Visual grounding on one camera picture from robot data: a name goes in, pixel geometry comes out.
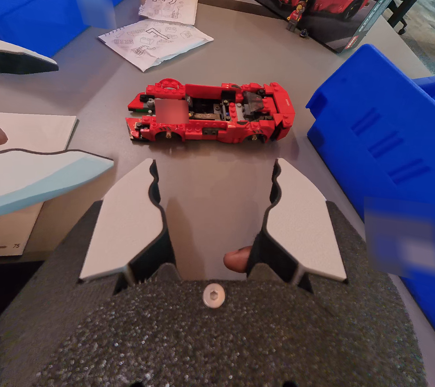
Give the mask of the white instruction booklet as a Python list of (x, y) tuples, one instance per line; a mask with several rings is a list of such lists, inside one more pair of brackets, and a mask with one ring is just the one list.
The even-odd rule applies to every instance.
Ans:
[[(8, 136), (1, 151), (20, 148), (36, 152), (57, 152), (67, 148), (76, 116), (1, 113), (0, 127)], [(30, 238), (43, 203), (0, 217), (0, 255), (20, 256)]]

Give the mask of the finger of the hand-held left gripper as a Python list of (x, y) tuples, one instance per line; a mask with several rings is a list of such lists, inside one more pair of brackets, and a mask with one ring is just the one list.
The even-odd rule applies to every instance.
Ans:
[(49, 57), (9, 42), (0, 42), (1, 74), (28, 75), (58, 70), (56, 61)]
[(81, 150), (50, 153), (3, 150), (0, 153), (0, 215), (63, 195), (113, 166), (112, 159)]

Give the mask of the person's right hand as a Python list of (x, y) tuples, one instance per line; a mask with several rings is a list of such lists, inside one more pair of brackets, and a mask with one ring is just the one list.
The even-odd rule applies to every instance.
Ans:
[(225, 267), (240, 274), (246, 273), (251, 250), (252, 245), (226, 253), (223, 258)]

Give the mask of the small white paper bag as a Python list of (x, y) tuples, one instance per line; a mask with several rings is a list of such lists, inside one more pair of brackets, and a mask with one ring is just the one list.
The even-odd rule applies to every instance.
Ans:
[(194, 25), (198, 0), (145, 0), (139, 16), (163, 22)]

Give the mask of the large white paper bag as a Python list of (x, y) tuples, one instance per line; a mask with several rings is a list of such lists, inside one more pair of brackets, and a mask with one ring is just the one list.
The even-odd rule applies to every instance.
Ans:
[(194, 26), (151, 19), (115, 29), (99, 39), (142, 72), (214, 40)]

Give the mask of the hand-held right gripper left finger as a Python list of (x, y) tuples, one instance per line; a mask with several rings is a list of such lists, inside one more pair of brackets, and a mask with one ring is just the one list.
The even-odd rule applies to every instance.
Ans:
[(127, 285), (149, 279), (161, 265), (176, 265), (156, 161), (147, 158), (104, 196), (79, 279), (120, 275)]

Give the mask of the red toy brick car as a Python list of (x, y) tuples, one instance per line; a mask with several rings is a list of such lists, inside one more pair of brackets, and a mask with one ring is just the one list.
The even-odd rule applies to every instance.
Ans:
[[(187, 123), (158, 122), (158, 100), (186, 103)], [(177, 138), (227, 144), (256, 140), (267, 143), (283, 139), (295, 119), (289, 94), (276, 82), (206, 86), (165, 78), (138, 93), (128, 110), (140, 115), (125, 118), (130, 139), (145, 142)]]

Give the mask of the toy minifigure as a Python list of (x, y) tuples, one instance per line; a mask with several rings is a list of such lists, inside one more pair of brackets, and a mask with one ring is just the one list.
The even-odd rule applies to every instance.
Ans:
[(304, 0), (300, 0), (296, 9), (291, 12), (291, 14), (287, 17), (287, 27), (286, 29), (290, 32), (294, 32), (297, 29), (298, 23), (302, 18), (303, 13), (305, 12), (307, 6), (307, 2)]

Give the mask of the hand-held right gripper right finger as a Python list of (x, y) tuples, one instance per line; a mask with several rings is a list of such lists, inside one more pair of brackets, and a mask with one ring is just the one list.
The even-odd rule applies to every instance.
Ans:
[(270, 203), (247, 261), (247, 276), (257, 264), (266, 264), (281, 280), (299, 287), (311, 287), (309, 274), (345, 282), (327, 201), (283, 158), (274, 164)]

